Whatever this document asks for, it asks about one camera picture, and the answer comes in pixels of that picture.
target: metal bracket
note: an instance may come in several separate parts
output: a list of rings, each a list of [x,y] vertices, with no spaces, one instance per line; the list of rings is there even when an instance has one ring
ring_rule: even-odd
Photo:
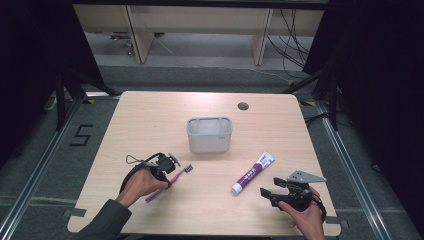
[[[297,183],[312,183],[312,182],[327,182],[327,179],[312,175],[307,172],[297,170],[287,177],[287,181],[297,182]]]

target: human arm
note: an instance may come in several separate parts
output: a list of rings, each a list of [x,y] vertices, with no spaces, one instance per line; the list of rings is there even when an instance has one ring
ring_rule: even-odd
[[[310,189],[312,193],[319,198],[319,193],[312,187],[310,187]],[[278,205],[292,217],[293,221],[290,223],[290,227],[294,228],[297,226],[306,239],[325,239],[321,210],[315,201],[311,201],[309,207],[303,212],[295,210],[288,203],[283,201],[278,202]]]
[[[100,212],[74,239],[116,239],[131,216],[130,207],[140,197],[157,189],[167,188],[168,183],[157,180],[148,168],[142,168],[128,180],[124,190],[115,200],[109,199]]]

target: purple toothpaste tube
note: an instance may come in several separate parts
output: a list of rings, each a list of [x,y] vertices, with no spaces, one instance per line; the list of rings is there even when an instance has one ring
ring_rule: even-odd
[[[271,156],[271,154],[268,152],[263,152],[253,167],[233,185],[231,191],[234,194],[239,194],[241,190],[243,190],[243,188],[245,188],[246,185],[256,177],[256,175],[262,172],[262,170],[268,167],[272,162],[274,162],[274,158]]]

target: white plastic container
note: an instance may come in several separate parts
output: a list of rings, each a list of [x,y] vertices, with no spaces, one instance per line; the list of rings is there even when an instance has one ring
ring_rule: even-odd
[[[233,125],[227,117],[191,118],[187,121],[190,150],[225,152],[230,148]]]

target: sleeve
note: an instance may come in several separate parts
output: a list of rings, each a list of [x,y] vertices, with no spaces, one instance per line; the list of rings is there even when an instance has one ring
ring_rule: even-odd
[[[94,219],[74,239],[116,239],[131,216],[131,211],[120,203],[109,199]]]

